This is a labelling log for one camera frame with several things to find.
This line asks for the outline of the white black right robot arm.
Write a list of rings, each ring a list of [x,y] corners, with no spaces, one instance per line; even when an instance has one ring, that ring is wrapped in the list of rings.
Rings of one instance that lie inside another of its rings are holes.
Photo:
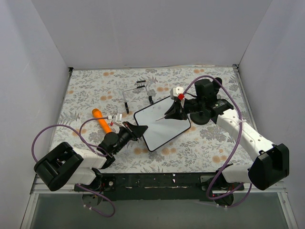
[[[186,99],[187,90],[174,87],[170,91],[172,106],[164,114],[165,119],[185,120],[188,117],[204,125],[213,121],[228,132],[237,145],[250,156],[251,165],[233,165],[227,159],[217,170],[214,178],[208,181],[208,187],[218,186],[228,189],[233,183],[250,183],[259,190],[266,190],[289,175],[289,149],[284,144],[274,144],[259,134],[245,120],[237,105],[220,98],[222,80],[200,79],[192,82],[196,95]]]

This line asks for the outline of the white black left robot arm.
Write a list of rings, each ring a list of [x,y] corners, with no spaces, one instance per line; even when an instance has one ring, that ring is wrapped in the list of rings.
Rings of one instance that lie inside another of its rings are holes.
[[[108,168],[115,161],[114,156],[129,141],[139,140],[147,129],[146,125],[123,122],[119,132],[107,133],[95,150],[82,150],[62,142],[35,161],[34,171],[50,191],[57,191],[66,184],[96,191],[104,183],[100,170]]]

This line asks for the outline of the black framed whiteboard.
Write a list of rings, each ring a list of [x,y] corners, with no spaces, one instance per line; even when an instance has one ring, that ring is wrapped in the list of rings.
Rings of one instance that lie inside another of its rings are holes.
[[[166,97],[135,112],[133,115],[137,125],[148,126],[148,129],[143,134],[143,139],[150,152],[157,150],[191,127],[189,119],[162,119],[155,121],[163,117],[172,104],[173,100],[170,97]]]

